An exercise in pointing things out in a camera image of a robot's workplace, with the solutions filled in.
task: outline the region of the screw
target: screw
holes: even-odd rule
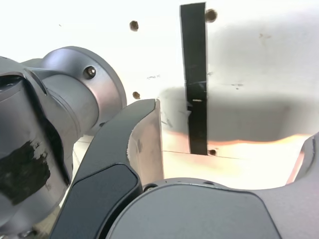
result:
[[[157,187],[157,185],[154,184],[154,183],[151,183],[151,184],[147,185],[147,186],[144,188],[144,192],[147,192],[147,191],[149,191],[149,190],[152,190],[152,189],[155,188],[155,187]]]
[[[26,231],[24,233],[20,233],[18,236],[19,236],[19,238],[27,238],[28,236],[35,235],[35,234],[36,234],[35,231],[30,230],[30,231]]]
[[[85,68],[84,70],[84,76],[86,79],[90,80],[92,79],[93,77],[95,77],[96,75],[96,70],[93,66],[88,66],[87,68]]]

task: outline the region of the hole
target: hole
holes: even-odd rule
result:
[[[130,29],[131,31],[138,31],[139,29],[139,24],[137,21],[131,21],[130,22]]]
[[[214,9],[208,9],[205,13],[206,22],[215,22],[217,18],[217,12]]]
[[[137,100],[139,100],[141,98],[140,94],[136,91],[133,92],[133,97],[134,97],[134,99],[137,99]]]
[[[216,152],[215,149],[211,149],[211,150],[208,151],[208,154],[209,154],[209,155],[212,155],[212,156],[216,156],[216,153],[217,153],[217,152]]]
[[[206,182],[204,182],[204,184],[209,184],[209,185],[215,185],[213,182],[211,182],[211,181],[206,181]]]
[[[96,70],[93,66],[88,66],[83,71],[83,76],[87,80],[91,80],[96,75]]]
[[[149,190],[151,190],[151,189],[153,189],[153,188],[155,188],[155,187],[157,187],[157,185],[154,184],[154,183],[151,183],[151,184],[147,185],[147,186],[144,188],[144,192],[149,191]]]

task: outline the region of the black tape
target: black tape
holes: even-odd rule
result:
[[[0,159],[0,192],[17,205],[42,188],[50,177],[47,153],[34,156],[31,142]]]
[[[207,155],[205,3],[182,5],[180,20],[190,153]]]

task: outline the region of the metal bolt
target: metal bolt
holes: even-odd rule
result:
[[[24,233],[20,233],[18,236],[19,236],[20,238],[27,238],[27,237],[30,236],[31,234],[35,234],[35,232],[32,231],[32,230],[30,230],[30,231],[26,231],[26,232],[24,232]]]
[[[92,79],[96,75],[95,68],[93,66],[88,66],[84,70],[84,75],[85,75],[86,79],[88,79],[88,80]]]

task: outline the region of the black strip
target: black strip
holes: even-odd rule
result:
[[[190,153],[207,155],[205,3],[182,5],[180,20]]]

